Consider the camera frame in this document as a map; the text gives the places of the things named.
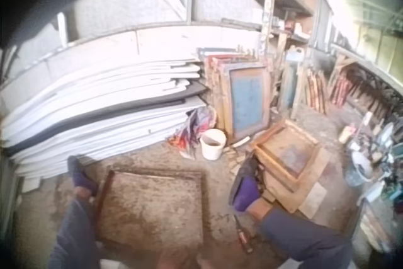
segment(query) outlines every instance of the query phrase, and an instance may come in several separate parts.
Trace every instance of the white bucket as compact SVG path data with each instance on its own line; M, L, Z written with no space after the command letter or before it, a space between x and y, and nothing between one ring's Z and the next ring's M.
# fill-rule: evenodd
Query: white bucket
M222 149L227 142L225 134L219 129L209 129L201 135L201 152L203 157L214 161L221 156Z

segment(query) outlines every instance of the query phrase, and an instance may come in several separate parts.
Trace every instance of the person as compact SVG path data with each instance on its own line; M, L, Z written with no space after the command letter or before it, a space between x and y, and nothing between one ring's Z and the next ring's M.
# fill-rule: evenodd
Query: person
M78 159L67 160L74 184L73 200L62 221L50 254L49 269L97 269L100 253L96 245L94 214L89 202L97 194L97 184L85 175ZM299 219L260 197L254 172L256 159L250 157L238 173L230 197L230 204L238 212L246 212L258 223L261 234L282 248L300 269L343 269L351 260L351 243L330 228ZM213 269L208 260L197 259L202 269ZM175 269L169 259L160 261L160 269Z

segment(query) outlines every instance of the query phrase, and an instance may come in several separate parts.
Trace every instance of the dirt floor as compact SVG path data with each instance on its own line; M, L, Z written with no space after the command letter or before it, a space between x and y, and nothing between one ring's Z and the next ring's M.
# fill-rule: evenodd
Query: dirt floor
M360 121L351 108L333 109L328 117L302 106L297 123L319 139L331 152L330 164L319 182L328 193L314 221L343 231L355 214L359 190L350 188L343 178L344 148L337 137L352 121ZM229 160L207 161L197 152L196 160L183 159L165 142L111 157L87 167L87 172L101 182L109 169L133 171L137 168L187 170L202 172L202 217L204 244L217 268L277 268L287 256L263 240L255 223L245 215L241 224L249 231L254 246L245 255L238 243L228 194L232 185ZM44 180L40 189L23 195L17 211L16 250L25 268L44 268L56 232L72 196L72 183L67 175Z

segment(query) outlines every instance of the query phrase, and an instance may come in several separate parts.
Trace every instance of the leg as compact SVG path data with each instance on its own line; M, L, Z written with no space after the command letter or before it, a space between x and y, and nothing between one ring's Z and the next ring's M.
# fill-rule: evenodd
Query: leg
M63 219L48 263L49 269L97 269L99 251L95 243L94 215L89 198L98 186L84 174L75 157L68 159L74 183L74 199Z
M247 213L260 221L261 233L302 261L303 268L347 268L351 261L351 243L337 231L300 219L271 205L262 198L253 202Z

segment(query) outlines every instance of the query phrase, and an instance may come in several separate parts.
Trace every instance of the stack of white boards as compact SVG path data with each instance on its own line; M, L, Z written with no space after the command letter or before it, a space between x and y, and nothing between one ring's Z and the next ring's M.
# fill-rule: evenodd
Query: stack of white boards
M142 63L68 74L15 108L3 121L3 147L25 177L23 191L83 164L162 141L205 106L191 60Z

